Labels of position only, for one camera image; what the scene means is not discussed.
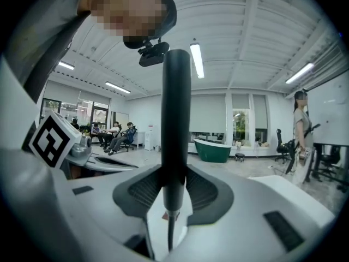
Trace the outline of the whiteboard on black stand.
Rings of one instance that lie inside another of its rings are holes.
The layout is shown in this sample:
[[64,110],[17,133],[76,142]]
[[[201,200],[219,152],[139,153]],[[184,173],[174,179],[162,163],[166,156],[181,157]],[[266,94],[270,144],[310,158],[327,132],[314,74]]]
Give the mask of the whiteboard on black stand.
[[308,93],[308,112],[313,124],[314,145],[339,146],[349,155],[349,70]]

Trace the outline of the white bathtub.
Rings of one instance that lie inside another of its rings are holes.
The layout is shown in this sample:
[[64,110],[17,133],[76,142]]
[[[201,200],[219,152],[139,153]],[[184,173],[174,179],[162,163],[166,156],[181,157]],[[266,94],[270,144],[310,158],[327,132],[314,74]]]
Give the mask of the white bathtub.
[[335,218],[321,203],[283,177],[237,177],[237,180],[244,190],[234,194],[231,208],[235,218],[223,216],[215,224],[196,226],[200,233],[197,240],[190,239],[186,225],[192,207],[189,194],[184,193],[174,226],[173,248],[178,251],[188,247],[193,255],[183,254],[181,261],[221,262],[228,259],[229,253],[237,262],[263,262],[281,256],[283,247],[271,246],[277,239],[264,220],[265,212],[280,212],[301,235],[316,235]]

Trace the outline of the white side table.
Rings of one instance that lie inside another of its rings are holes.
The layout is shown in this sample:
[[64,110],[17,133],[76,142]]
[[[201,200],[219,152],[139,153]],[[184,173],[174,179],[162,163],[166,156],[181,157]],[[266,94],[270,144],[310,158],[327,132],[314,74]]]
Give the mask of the white side table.
[[140,146],[142,147],[145,142],[145,132],[139,132],[137,131],[134,135],[134,141],[133,144],[139,148]]

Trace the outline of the large white roller blind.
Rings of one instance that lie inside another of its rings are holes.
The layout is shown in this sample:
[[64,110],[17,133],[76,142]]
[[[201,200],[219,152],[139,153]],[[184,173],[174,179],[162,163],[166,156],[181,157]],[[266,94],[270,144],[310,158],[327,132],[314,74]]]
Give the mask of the large white roller blind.
[[191,132],[226,132],[226,102],[223,94],[191,97]]

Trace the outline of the green bathtub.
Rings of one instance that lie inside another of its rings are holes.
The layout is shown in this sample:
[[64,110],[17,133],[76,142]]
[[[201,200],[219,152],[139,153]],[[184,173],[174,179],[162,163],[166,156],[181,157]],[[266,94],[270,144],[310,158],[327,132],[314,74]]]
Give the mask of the green bathtub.
[[198,156],[204,162],[226,163],[231,152],[231,146],[199,139],[194,140]]

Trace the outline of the white water dispenser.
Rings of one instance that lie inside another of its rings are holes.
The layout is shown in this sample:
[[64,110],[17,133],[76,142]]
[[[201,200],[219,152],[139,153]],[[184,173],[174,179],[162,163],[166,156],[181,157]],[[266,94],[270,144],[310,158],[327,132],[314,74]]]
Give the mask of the white water dispenser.
[[151,151],[155,146],[155,130],[152,124],[148,125],[147,130],[145,131],[145,150]]

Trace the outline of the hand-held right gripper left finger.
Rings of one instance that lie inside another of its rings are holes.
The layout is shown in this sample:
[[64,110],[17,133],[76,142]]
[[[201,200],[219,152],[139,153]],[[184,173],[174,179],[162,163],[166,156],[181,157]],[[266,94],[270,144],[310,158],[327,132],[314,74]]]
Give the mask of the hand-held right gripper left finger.
[[0,194],[39,262],[155,262],[148,208],[127,191],[148,174],[67,180],[30,153],[0,149]]

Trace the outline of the person's grey clothing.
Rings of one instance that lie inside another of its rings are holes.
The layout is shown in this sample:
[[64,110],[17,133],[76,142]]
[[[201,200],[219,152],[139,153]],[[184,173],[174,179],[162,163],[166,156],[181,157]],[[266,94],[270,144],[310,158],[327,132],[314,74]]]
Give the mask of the person's grey clothing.
[[79,0],[37,0],[7,43],[4,57],[34,102],[89,15],[78,14],[78,5]]

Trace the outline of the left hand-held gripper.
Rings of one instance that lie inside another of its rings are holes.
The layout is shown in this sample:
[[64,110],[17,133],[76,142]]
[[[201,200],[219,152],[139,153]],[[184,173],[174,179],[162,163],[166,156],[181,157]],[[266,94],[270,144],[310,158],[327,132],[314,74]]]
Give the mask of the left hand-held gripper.
[[61,114],[49,111],[34,132],[29,147],[47,166],[59,169],[63,162],[93,171],[128,171],[138,168],[121,160],[91,156],[91,138],[82,135]]

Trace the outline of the black office chair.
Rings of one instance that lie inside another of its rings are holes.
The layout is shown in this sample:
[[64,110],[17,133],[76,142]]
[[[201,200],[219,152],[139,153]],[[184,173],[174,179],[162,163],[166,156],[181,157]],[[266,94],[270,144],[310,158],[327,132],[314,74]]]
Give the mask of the black office chair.
[[276,152],[279,153],[280,155],[275,158],[275,161],[282,160],[282,163],[285,164],[287,161],[291,160],[290,150],[291,150],[293,140],[283,143],[280,129],[276,130],[276,135],[278,138],[278,145],[276,148]]
[[129,128],[126,132],[127,139],[121,143],[120,148],[126,149],[127,152],[129,151],[129,148],[133,149],[132,143],[134,142],[136,132],[137,128],[135,126]]
[[325,145],[319,145],[317,149],[318,172],[321,177],[326,180],[336,182],[336,189],[342,193],[346,193],[349,189],[348,168],[345,161],[340,163],[341,146],[330,146],[329,153],[325,153]]

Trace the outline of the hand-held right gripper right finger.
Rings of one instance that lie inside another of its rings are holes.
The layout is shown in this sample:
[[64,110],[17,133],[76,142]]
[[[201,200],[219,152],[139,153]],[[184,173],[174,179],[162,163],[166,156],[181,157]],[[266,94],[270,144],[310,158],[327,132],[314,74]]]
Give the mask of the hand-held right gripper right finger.
[[302,262],[335,216],[280,176],[245,178],[188,167],[194,206],[184,239],[163,262]]

